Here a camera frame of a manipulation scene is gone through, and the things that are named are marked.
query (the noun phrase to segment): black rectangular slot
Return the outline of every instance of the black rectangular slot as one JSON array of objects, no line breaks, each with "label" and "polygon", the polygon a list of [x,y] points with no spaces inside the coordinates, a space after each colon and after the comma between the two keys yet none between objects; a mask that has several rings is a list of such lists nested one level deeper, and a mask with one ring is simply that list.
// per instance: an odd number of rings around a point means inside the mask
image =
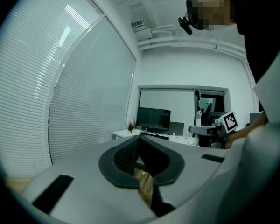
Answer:
[{"label": "black rectangular slot", "polygon": [[201,157],[203,159],[211,160],[211,161],[214,161],[214,162],[222,163],[224,161],[224,158],[218,157],[218,156],[214,156],[214,155],[210,155],[210,154],[204,154]]},{"label": "black rectangular slot", "polygon": [[32,204],[49,214],[73,179],[67,175],[59,175]]}]

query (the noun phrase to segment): white desk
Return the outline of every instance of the white desk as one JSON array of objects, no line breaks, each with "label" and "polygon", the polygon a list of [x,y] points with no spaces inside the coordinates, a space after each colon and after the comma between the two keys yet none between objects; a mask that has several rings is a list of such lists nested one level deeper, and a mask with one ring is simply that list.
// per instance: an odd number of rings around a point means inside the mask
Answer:
[{"label": "white desk", "polygon": [[[116,135],[116,138],[124,138],[134,135],[139,135],[141,133],[140,129],[133,129],[133,131],[128,131],[127,129],[120,130],[113,132],[114,135]],[[160,136],[169,137],[169,141],[185,144],[185,145],[194,145],[194,138],[193,137],[184,137],[184,136],[173,136],[173,135],[167,135],[167,134],[160,134]]]}]

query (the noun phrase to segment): keyboard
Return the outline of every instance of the keyboard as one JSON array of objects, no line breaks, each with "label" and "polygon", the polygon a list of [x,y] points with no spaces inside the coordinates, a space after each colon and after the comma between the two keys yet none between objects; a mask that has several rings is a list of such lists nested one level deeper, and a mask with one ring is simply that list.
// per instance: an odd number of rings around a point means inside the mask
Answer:
[{"label": "keyboard", "polygon": [[157,137],[157,138],[160,138],[160,139],[163,139],[163,140],[169,140],[169,137],[166,137],[166,136],[160,136],[160,135],[155,135],[155,134],[150,134],[150,133],[141,133],[141,135],[145,135],[145,136],[154,136],[154,137]]}]

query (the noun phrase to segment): ceiling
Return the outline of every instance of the ceiling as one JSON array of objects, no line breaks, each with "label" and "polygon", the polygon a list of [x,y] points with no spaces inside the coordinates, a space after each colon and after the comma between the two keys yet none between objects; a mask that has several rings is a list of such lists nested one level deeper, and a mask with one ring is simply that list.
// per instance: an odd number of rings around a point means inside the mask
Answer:
[{"label": "ceiling", "polygon": [[[125,15],[129,22],[143,18],[148,28],[175,25],[179,28],[177,18],[186,13],[186,0],[111,0]],[[178,30],[175,36],[189,37],[184,31]],[[244,37],[233,25],[216,31],[198,31],[193,29],[193,35],[199,38],[212,38],[230,42],[239,47],[245,47]]]}]

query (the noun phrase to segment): computer monitor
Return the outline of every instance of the computer monitor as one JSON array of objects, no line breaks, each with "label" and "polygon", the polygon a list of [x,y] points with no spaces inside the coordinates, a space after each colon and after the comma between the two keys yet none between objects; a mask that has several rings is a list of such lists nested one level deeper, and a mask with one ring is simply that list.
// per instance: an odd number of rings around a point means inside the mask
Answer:
[{"label": "computer monitor", "polygon": [[147,128],[169,130],[170,110],[138,108],[137,125]]}]

